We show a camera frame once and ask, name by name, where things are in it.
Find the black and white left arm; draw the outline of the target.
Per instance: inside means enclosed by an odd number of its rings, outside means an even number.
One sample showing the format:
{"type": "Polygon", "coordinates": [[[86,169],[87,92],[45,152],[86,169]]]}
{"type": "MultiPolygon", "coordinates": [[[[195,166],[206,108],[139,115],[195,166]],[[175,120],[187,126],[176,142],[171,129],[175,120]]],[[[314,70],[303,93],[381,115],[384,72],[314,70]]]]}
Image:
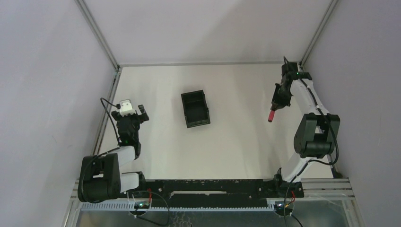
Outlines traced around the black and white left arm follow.
{"type": "Polygon", "coordinates": [[[139,158],[140,125],[149,120],[143,105],[133,109],[129,101],[117,105],[117,110],[107,115],[115,130],[118,146],[102,154],[85,156],[78,181],[78,199],[81,202],[101,203],[114,200],[127,190],[136,197],[144,196],[148,185],[140,180],[141,172],[123,174],[120,169],[139,158]]]}

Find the red handled screwdriver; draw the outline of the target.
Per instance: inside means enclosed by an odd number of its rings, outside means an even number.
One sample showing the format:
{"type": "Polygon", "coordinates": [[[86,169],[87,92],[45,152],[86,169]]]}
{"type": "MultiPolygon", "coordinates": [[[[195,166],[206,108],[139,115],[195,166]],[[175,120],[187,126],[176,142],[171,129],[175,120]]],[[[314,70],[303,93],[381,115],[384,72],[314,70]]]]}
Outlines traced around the red handled screwdriver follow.
{"type": "Polygon", "coordinates": [[[274,120],[275,110],[271,110],[268,116],[268,122],[272,122],[274,120]]]}

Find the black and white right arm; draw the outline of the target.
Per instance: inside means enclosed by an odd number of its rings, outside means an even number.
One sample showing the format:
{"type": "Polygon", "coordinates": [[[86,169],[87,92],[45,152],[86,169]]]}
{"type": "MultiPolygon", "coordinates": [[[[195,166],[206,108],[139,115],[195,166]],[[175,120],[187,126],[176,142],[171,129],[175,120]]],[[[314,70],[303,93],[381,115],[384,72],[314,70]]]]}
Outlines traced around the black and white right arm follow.
{"type": "Polygon", "coordinates": [[[340,117],[323,106],[310,73],[300,70],[296,62],[285,59],[281,66],[281,82],[275,85],[269,122],[273,121],[276,111],[289,107],[292,99],[297,101],[302,119],[293,139],[294,154],[278,170],[279,180],[273,184],[275,194],[280,197],[292,191],[292,184],[300,182],[312,164],[333,166],[339,159],[340,117]]]}

